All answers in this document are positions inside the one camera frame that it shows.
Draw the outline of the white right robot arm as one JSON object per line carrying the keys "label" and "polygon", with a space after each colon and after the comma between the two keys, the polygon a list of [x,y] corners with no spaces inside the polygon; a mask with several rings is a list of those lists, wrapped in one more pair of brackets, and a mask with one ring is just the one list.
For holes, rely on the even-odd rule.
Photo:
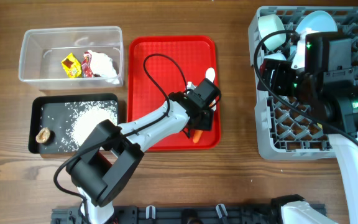
{"label": "white right robot arm", "polygon": [[358,86],[327,84],[325,68],[297,74],[285,60],[254,59],[258,87],[293,112],[320,124],[336,154],[351,223],[358,223]]}

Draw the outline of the light blue bowl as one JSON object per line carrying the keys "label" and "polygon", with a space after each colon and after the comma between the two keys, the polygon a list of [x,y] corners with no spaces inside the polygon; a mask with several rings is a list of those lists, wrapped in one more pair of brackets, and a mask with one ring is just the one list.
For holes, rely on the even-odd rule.
{"label": "light blue bowl", "polygon": [[274,53],[274,54],[270,54],[270,55],[266,55],[264,57],[264,59],[272,59],[272,60],[284,60],[286,61],[287,58],[284,56],[284,54],[282,54],[281,52],[278,53]]}

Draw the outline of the green bowl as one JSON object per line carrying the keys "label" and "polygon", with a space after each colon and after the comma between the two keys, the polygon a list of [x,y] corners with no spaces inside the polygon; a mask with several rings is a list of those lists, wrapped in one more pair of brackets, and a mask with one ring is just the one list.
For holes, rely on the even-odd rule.
{"label": "green bowl", "polygon": [[[263,39],[273,32],[284,30],[284,26],[277,15],[271,14],[259,17],[258,29],[260,36]],[[274,51],[285,43],[286,38],[286,34],[277,34],[267,39],[264,44],[268,50]]]}

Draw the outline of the light blue plate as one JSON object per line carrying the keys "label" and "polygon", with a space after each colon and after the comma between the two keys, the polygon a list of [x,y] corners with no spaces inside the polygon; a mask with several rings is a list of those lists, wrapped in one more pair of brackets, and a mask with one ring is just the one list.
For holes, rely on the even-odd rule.
{"label": "light blue plate", "polygon": [[295,31],[301,33],[306,28],[319,32],[337,32],[335,20],[325,11],[315,11],[308,14],[301,20]]}

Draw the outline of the brown round food piece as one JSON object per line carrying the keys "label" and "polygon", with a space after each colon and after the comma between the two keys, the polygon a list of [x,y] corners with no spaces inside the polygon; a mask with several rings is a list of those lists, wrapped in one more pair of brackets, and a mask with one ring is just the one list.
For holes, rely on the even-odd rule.
{"label": "brown round food piece", "polygon": [[48,128],[42,128],[36,135],[35,140],[39,144],[46,144],[50,140],[51,135],[51,130],[49,130]]}

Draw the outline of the red silver snack wrapper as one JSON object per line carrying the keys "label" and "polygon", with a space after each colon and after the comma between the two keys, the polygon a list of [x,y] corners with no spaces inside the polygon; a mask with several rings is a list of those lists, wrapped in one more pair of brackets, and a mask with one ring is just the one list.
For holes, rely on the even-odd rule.
{"label": "red silver snack wrapper", "polygon": [[98,74],[95,74],[95,73],[91,70],[91,67],[90,67],[90,64],[91,64],[91,54],[90,54],[88,51],[86,51],[86,52],[84,52],[83,56],[84,56],[84,60],[83,60],[82,63],[81,63],[81,69],[82,69],[82,72],[83,72],[83,77],[84,77],[84,78],[99,77]]}

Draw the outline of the yellow snack wrapper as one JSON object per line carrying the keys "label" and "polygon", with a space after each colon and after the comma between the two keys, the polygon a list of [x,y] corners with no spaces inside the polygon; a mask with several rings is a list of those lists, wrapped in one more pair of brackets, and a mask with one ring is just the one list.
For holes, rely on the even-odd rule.
{"label": "yellow snack wrapper", "polygon": [[75,58],[73,53],[68,54],[61,61],[61,65],[68,78],[79,78],[82,74],[81,63]]}

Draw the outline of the white tissue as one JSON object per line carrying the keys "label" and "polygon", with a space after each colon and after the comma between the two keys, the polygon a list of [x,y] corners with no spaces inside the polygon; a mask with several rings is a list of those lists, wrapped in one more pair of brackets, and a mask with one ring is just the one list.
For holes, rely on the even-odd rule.
{"label": "white tissue", "polygon": [[104,53],[88,51],[91,55],[90,69],[94,75],[108,78],[106,81],[115,85],[120,84],[117,71],[113,66],[113,60]]}

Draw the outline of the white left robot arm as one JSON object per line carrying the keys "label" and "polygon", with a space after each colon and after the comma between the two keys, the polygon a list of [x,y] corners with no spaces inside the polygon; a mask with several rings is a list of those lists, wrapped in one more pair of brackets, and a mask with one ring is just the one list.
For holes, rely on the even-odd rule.
{"label": "white left robot arm", "polygon": [[118,125],[100,122],[77,153],[60,168],[70,175],[83,201],[85,223],[106,223],[114,214],[112,201],[127,185],[145,151],[161,140],[192,129],[210,130],[218,92],[187,90],[165,95],[148,115]]}

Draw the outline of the pile of white rice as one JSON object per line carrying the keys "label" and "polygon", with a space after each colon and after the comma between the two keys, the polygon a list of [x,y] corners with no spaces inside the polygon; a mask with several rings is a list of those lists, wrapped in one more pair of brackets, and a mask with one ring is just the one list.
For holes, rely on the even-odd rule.
{"label": "pile of white rice", "polygon": [[63,118],[60,128],[64,124],[68,127],[60,141],[70,151],[76,151],[100,122],[109,120],[114,125],[118,122],[118,103],[115,100],[64,103],[64,109],[68,115]]}

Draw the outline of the orange carrot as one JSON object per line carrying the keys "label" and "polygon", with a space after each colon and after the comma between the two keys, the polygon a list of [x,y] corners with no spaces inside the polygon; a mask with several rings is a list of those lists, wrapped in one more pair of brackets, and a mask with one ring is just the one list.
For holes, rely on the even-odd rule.
{"label": "orange carrot", "polygon": [[195,144],[199,143],[200,138],[202,136],[203,131],[202,130],[196,130],[193,135],[193,142]]}

